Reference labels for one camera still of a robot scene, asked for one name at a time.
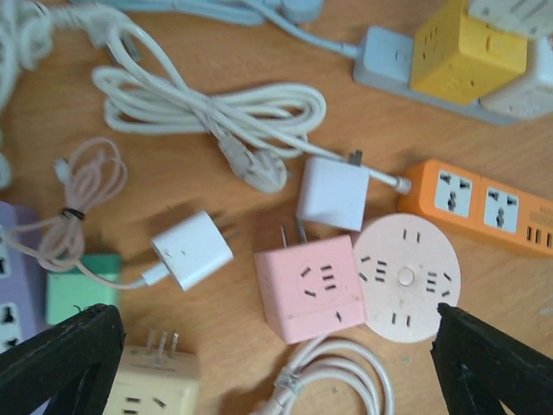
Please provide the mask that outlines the beige cube socket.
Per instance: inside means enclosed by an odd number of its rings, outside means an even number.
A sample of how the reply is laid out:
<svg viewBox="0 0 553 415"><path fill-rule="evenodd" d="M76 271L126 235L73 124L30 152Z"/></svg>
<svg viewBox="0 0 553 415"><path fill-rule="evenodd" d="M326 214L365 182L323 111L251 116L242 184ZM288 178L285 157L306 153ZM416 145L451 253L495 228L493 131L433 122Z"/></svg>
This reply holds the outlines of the beige cube socket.
<svg viewBox="0 0 553 415"><path fill-rule="evenodd" d="M144 347L126 345L104 413L195 414L200 392L200 362L177 350L179 334L164 330Z"/></svg>

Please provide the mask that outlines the yellow cube socket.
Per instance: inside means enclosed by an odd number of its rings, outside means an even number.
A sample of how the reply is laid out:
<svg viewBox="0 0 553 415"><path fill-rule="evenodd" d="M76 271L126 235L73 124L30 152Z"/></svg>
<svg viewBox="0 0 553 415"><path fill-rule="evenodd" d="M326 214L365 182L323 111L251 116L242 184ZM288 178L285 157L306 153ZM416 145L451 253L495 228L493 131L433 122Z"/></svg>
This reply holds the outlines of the yellow cube socket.
<svg viewBox="0 0 553 415"><path fill-rule="evenodd" d="M447 1L416 32L410 89L469 105L526 70L528 41L468 15L467 1Z"/></svg>

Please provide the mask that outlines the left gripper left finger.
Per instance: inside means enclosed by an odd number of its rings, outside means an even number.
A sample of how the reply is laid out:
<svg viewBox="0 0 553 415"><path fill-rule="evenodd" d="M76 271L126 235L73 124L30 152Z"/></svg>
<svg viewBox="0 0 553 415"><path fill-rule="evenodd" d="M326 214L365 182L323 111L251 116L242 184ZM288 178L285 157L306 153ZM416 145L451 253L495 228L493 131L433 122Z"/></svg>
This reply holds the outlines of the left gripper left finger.
<svg viewBox="0 0 553 415"><path fill-rule="evenodd" d="M95 304L1 354L1 413L101 414L124 349L118 308Z"/></svg>

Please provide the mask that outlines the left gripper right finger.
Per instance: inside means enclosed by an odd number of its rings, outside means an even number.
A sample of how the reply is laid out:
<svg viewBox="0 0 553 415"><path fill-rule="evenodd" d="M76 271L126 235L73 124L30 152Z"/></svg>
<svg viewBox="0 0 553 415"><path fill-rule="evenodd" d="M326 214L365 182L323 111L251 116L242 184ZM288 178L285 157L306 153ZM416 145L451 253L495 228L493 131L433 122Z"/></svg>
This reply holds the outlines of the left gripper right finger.
<svg viewBox="0 0 553 415"><path fill-rule="evenodd" d="M450 414L552 413L552 359L466 311L439 303L430 350Z"/></svg>

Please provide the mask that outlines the white usb charger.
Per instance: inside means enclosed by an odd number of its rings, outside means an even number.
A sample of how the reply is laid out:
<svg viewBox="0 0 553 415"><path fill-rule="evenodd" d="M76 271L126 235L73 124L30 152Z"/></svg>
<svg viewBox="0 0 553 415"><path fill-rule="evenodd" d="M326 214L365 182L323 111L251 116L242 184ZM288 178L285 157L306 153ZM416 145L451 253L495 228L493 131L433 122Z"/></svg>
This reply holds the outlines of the white usb charger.
<svg viewBox="0 0 553 415"><path fill-rule="evenodd" d="M151 240L159 262L142 274L151 286L172 276L187 291L233 260L211 216L201 211Z"/></svg>

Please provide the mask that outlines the pink cube socket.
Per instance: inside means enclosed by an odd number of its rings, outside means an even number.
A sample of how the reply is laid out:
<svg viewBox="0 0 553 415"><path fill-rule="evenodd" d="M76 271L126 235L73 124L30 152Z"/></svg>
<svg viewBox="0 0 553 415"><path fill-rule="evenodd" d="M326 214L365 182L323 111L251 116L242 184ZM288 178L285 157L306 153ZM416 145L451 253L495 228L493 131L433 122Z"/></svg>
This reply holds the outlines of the pink cube socket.
<svg viewBox="0 0 553 415"><path fill-rule="evenodd" d="M282 248L254 255L265 321L289 345L366 320L351 238L309 241L302 222L295 225L296 245L288 244L282 229Z"/></svg>

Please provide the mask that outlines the white cube socket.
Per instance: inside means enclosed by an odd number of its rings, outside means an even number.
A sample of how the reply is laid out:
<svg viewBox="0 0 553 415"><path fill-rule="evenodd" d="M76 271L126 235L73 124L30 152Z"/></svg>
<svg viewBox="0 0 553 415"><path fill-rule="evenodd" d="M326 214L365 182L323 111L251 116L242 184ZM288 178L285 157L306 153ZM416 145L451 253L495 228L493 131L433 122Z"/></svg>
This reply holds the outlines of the white cube socket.
<svg viewBox="0 0 553 415"><path fill-rule="evenodd" d="M492 112L523 120L552 113L552 36L531 41L526 71L480 103Z"/></svg>

